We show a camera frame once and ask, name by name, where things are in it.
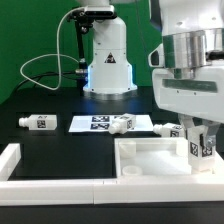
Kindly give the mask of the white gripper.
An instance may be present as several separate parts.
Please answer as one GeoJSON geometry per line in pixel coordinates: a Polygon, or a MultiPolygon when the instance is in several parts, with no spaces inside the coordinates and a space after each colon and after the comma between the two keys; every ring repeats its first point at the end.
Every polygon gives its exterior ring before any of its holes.
{"type": "Polygon", "coordinates": [[[219,123],[224,123],[224,66],[198,68],[194,79],[175,79],[167,69],[155,69],[152,81],[158,107],[179,113],[186,138],[195,127],[193,117],[202,118],[203,145],[215,146],[219,123]]]}

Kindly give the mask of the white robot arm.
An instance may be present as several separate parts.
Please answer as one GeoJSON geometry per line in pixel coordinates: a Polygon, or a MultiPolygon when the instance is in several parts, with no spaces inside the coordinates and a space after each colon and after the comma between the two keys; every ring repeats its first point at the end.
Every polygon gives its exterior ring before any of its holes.
{"type": "Polygon", "coordinates": [[[155,101],[175,112],[188,139],[215,144],[224,124],[224,0],[146,0],[142,22],[123,22],[113,6],[124,0],[77,0],[93,26],[93,60],[85,94],[115,96],[146,84],[133,75],[126,47],[142,71],[148,64],[155,101]]]}

